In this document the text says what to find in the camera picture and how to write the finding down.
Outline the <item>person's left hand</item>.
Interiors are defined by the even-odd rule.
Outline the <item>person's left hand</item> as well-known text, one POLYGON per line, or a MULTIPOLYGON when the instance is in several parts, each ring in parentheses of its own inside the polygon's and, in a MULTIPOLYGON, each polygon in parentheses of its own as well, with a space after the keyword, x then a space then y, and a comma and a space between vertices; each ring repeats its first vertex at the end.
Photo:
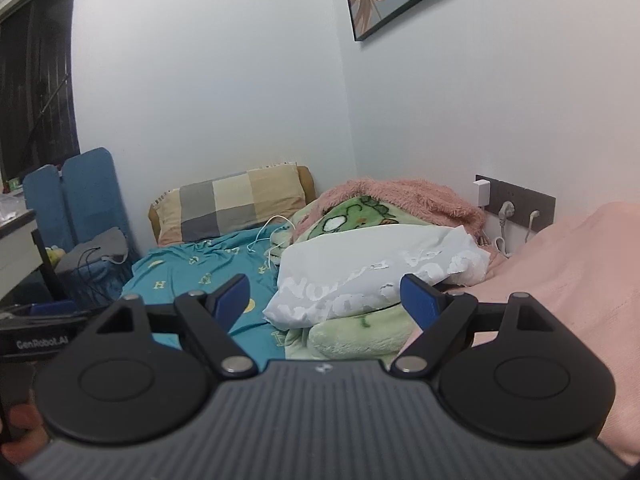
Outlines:
POLYGON ((50 441, 43 420, 34 404, 15 404, 9 409, 9 426, 23 431, 17 440, 1 445, 2 456, 12 465, 27 462, 50 441))

